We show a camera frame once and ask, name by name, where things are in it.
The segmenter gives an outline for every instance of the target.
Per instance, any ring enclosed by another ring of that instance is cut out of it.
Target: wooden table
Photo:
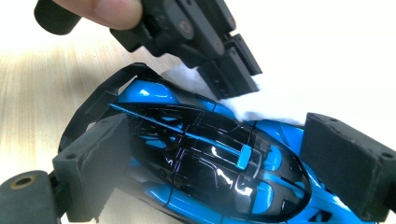
[[[227,1],[264,74],[282,80],[279,92],[290,96],[285,104],[293,100],[288,90],[302,92],[314,112],[396,149],[392,2],[249,3]],[[28,0],[0,3],[0,183],[30,170],[50,172],[67,122],[123,66],[144,62],[161,73],[179,63],[144,49],[130,54],[107,28],[85,20],[70,35],[48,34],[35,23],[34,6]],[[387,223],[395,220],[391,215]],[[119,191],[100,221],[176,223]]]

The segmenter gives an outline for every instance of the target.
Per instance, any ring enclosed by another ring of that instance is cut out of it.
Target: human hand
[[[67,10],[116,30],[135,27],[143,14],[140,0],[53,0]]]

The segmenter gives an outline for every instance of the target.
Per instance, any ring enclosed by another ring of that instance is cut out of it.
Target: blue and black toy car
[[[363,223],[300,160],[302,127],[238,122],[223,105],[143,64],[120,70],[103,86],[129,79],[119,96],[90,99],[108,98],[101,119],[128,116],[128,176],[136,198],[192,223]],[[61,151],[78,133],[73,120],[68,129]]]

